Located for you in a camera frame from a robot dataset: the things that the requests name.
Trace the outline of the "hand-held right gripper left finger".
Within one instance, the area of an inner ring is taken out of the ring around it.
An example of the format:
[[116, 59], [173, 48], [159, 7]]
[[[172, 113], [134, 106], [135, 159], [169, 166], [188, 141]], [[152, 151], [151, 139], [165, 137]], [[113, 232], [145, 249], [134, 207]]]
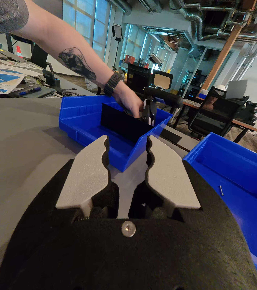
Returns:
[[55, 207], [80, 208], [85, 217], [93, 208], [92, 198], [109, 183], [109, 138], [107, 135], [83, 148], [75, 157]]

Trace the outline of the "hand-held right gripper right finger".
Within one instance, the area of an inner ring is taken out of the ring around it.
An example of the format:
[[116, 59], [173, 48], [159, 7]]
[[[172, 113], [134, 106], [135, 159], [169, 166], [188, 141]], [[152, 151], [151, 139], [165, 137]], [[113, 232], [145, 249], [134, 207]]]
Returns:
[[181, 157], [153, 135], [147, 137], [145, 183], [162, 200], [169, 217], [175, 209], [200, 210], [201, 205]]

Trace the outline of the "blue storage bin with divider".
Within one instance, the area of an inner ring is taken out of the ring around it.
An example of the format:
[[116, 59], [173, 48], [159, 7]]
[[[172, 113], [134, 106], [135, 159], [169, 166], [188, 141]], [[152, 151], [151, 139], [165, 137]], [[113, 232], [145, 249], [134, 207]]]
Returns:
[[107, 135], [110, 146], [109, 163], [124, 172], [146, 150], [147, 136], [153, 135], [158, 138], [172, 114], [157, 109], [154, 128], [134, 144], [101, 126], [102, 103], [124, 112], [112, 97], [105, 95], [63, 97], [59, 114], [59, 128], [85, 147], [99, 137]]

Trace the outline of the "blue plastic storage bin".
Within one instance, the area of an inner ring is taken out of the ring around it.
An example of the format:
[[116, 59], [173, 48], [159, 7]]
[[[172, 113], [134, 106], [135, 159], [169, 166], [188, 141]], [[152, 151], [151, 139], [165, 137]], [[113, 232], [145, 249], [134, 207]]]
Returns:
[[210, 133], [184, 158], [235, 217], [257, 269], [257, 153]]

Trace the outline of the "person's left forearm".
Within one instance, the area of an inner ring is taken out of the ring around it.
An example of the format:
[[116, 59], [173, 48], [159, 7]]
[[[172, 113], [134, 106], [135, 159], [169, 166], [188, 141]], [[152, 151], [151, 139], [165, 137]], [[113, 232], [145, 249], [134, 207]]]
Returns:
[[34, 2], [25, 3], [29, 11], [28, 22], [23, 28], [12, 33], [35, 42], [68, 69], [104, 88], [114, 73], [84, 37], [68, 23]]

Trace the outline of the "person's left hand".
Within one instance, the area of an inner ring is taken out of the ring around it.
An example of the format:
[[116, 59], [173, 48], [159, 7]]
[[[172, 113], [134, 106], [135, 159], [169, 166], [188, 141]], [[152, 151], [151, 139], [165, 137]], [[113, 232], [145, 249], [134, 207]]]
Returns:
[[117, 84], [112, 96], [120, 106], [130, 111], [134, 118], [140, 118], [144, 102], [123, 81]]

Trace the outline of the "black studio light panel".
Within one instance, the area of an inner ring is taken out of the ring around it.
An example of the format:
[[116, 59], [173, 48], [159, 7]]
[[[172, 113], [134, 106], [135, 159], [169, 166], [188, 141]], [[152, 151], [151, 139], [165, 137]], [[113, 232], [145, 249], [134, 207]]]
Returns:
[[112, 26], [112, 36], [113, 36], [113, 38], [115, 38], [115, 41], [117, 42], [115, 60], [114, 60], [113, 66], [112, 66], [113, 71], [116, 71], [115, 65], [116, 65], [116, 59], [117, 59], [119, 44], [123, 40], [123, 33], [122, 33], [122, 27], [121, 27], [121, 25], [114, 24]]
[[149, 55], [149, 60], [153, 64], [158, 65], [159, 67], [161, 67], [162, 64], [163, 64], [163, 61], [159, 57], [157, 57], [154, 53], [152, 53], [152, 54]]

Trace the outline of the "brown mannequin head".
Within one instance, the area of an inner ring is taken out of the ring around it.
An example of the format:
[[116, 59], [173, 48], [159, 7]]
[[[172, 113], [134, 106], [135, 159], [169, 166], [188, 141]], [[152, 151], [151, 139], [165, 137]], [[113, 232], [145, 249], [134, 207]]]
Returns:
[[205, 101], [204, 105], [203, 105], [203, 109], [207, 110], [207, 111], [214, 110], [214, 103], [217, 100], [218, 100], [218, 97], [213, 97], [213, 96], [208, 97], [207, 100]]

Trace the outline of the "black mesh office chair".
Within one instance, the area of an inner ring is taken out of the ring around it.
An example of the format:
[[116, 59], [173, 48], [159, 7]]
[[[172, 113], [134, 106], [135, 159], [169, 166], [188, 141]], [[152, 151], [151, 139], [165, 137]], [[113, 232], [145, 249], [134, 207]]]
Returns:
[[[214, 110], [207, 111], [203, 105], [210, 96], [218, 97], [218, 100], [214, 103]], [[198, 138], [206, 137], [211, 132], [224, 137], [232, 128], [232, 120], [249, 99], [249, 96], [237, 99], [225, 97], [226, 91], [219, 85], [211, 87], [197, 112], [188, 119], [188, 129], [196, 133]]]

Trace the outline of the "white printed sign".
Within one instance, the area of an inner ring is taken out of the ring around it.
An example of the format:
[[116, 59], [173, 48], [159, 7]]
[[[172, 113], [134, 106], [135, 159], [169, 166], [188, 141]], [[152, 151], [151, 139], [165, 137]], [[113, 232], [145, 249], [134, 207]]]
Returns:
[[98, 89], [98, 86], [93, 82], [91, 82], [90, 80], [88, 80], [87, 78], [85, 78], [85, 83], [88, 91]]

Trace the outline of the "wooden pillar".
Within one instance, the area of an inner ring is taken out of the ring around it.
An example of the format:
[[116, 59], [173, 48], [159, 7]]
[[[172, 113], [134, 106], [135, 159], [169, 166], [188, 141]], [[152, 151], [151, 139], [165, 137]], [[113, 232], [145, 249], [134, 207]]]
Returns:
[[212, 83], [213, 79], [215, 78], [216, 74], [218, 73], [221, 65], [223, 64], [226, 56], [228, 55], [228, 52], [232, 48], [233, 44], [235, 43], [238, 35], [240, 34], [242, 30], [242, 26], [234, 26], [233, 30], [231, 31], [229, 37], [227, 38], [225, 45], [223, 46], [223, 49], [221, 50], [218, 58], [216, 59], [209, 75], [207, 76], [202, 89], [208, 90], [210, 84]]

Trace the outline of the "wooden desk with black legs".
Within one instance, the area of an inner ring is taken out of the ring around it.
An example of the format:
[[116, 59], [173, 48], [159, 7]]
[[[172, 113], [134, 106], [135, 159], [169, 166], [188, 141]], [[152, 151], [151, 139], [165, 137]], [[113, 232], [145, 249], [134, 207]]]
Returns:
[[[187, 99], [183, 99], [183, 107], [178, 111], [179, 114], [175, 119], [175, 123], [173, 124], [172, 128], [176, 129], [178, 122], [181, 119], [181, 116], [185, 110], [186, 107], [191, 107], [194, 109], [199, 109], [199, 107], [201, 106], [201, 104], [196, 103], [194, 101], [191, 100], [187, 100]], [[237, 119], [233, 119], [231, 125], [233, 126], [240, 126], [241, 128], [243, 128], [242, 132], [239, 133], [239, 135], [234, 139], [234, 143], [238, 143], [247, 133], [247, 131], [252, 131], [252, 132], [257, 132], [257, 127], [255, 127], [254, 125], [250, 125], [247, 123], [244, 123], [242, 121], [239, 121]]]

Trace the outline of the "dark grey pad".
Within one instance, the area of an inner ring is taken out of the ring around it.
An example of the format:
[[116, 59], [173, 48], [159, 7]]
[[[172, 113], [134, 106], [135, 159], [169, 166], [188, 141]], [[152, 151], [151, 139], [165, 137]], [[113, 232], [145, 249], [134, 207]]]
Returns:
[[[41, 91], [26, 95], [26, 96], [19, 96], [18, 95], [19, 92], [25, 91], [25, 90], [28, 90], [29, 88], [34, 88], [34, 87], [41, 87]], [[12, 92], [10, 92], [8, 94], [8, 96], [11, 97], [11, 98], [32, 98], [32, 99], [36, 99], [36, 98], [45, 98], [45, 97], [51, 96], [51, 95], [53, 95], [56, 92], [57, 91], [55, 89], [49, 88], [47, 86], [32, 85], [32, 86], [25, 87], [25, 88], [16, 88]]]

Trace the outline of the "blue pen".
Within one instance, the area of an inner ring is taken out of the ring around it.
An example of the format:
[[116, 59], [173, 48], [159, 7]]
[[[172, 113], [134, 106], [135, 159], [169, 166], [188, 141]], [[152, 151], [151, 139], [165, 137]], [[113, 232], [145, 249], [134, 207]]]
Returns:
[[19, 96], [26, 96], [35, 92], [41, 91], [41, 87], [34, 87], [34, 88], [29, 88], [28, 90], [21, 91], [18, 93]]

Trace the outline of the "black monitor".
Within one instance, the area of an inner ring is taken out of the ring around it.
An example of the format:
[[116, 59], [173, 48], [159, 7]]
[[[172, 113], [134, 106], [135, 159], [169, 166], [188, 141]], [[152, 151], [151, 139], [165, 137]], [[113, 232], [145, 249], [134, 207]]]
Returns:
[[[63, 1], [62, 0], [33, 0], [33, 2], [59, 19], [63, 20]], [[34, 46], [35, 52], [32, 51], [32, 61], [35, 60], [35, 64], [41, 68], [47, 68], [47, 56], [43, 49], [37, 44]]]

